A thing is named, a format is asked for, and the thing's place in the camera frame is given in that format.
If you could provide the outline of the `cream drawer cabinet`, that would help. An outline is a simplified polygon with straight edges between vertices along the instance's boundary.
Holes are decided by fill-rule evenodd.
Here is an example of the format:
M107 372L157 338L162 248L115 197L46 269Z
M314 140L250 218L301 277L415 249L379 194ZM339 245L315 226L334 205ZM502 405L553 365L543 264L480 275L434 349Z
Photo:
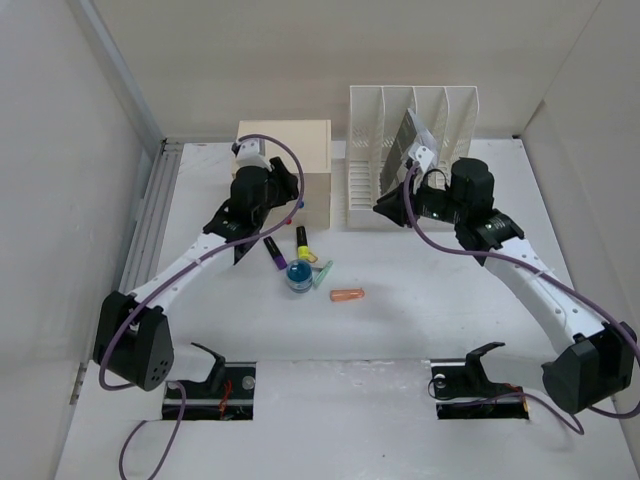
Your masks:
M296 225L326 230L331 226L331 122L329 120L244 120L239 137L264 134L280 140L302 165L304 206L292 219Z

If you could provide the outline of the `grey setup guide booklet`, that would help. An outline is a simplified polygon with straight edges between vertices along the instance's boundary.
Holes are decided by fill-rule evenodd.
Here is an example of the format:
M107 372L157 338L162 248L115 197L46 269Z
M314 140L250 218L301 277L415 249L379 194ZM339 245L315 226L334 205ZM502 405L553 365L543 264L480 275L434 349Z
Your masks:
M416 112L412 108L408 108L380 173L380 193L382 195L398 187L406 177L408 169L402 162L403 155L414 142L418 142L434 152L438 163L438 144L435 137L426 128Z

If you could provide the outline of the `blue ink bottle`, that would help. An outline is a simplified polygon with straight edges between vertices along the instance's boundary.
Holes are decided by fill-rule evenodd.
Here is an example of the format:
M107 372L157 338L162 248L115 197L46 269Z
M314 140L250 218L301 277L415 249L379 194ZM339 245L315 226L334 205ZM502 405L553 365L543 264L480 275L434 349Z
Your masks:
M306 293L313 286L313 269L306 260L296 259L290 262L285 275L287 285L294 293Z

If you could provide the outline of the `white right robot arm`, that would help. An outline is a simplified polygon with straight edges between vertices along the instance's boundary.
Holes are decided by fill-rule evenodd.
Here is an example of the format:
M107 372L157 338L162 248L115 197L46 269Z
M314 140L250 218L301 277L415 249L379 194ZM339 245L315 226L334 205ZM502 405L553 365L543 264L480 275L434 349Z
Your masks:
M539 324L557 356L541 366L541 389L563 411L594 410L627 389L639 363L634 330L550 273L522 228L494 206L495 179L475 158L457 160L444 188L426 154L409 154L405 174L374 211L411 227L432 248L474 258Z

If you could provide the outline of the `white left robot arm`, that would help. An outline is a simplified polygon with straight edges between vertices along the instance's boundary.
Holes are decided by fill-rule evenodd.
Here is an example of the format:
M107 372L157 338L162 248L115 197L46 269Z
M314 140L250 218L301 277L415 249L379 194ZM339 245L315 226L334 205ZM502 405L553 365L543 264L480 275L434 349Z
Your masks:
M100 386L152 391L164 382L187 381L201 396L217 394L224 382L219 359L196 341L175 343L170 311L186 301L194 281L236 265L270 235L264 224L273 209L300 208L304 190L302 169L290 171L278 157L243 160L228 199L187 251L147 283L104 299L93 351Z

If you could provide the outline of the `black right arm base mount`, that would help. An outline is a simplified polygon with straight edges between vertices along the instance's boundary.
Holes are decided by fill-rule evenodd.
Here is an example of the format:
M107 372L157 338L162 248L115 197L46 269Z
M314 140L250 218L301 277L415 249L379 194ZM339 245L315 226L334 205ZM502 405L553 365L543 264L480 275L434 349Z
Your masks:
M481 358L504 347L490 342L468 352L463 358L430 361L432 389L439 420L528 420L529 412L521 386L492 382Z

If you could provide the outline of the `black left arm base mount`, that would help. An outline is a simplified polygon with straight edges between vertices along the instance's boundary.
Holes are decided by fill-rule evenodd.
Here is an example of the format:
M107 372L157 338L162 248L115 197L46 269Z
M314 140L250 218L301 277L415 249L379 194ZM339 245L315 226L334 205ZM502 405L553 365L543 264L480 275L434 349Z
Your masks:
M169 378L183 388L165 388L161 416L164 420L250 421L256 377L254 362L228 362L196 342L180 347Z

